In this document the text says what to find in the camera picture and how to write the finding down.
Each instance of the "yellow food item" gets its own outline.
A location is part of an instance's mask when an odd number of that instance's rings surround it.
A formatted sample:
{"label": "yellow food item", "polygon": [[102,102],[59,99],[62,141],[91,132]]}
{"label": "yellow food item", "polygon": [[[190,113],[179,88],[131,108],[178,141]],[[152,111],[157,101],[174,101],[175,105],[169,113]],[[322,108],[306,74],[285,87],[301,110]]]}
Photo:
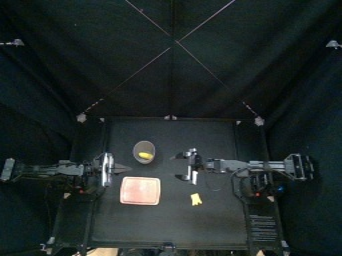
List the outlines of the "yellow food item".
{"label": "yellow food item", "polygon": [[146,160],[151,160],[154,158],[154,155],[146,152],[140,152],[139,153],[139,157],[146,159]]}

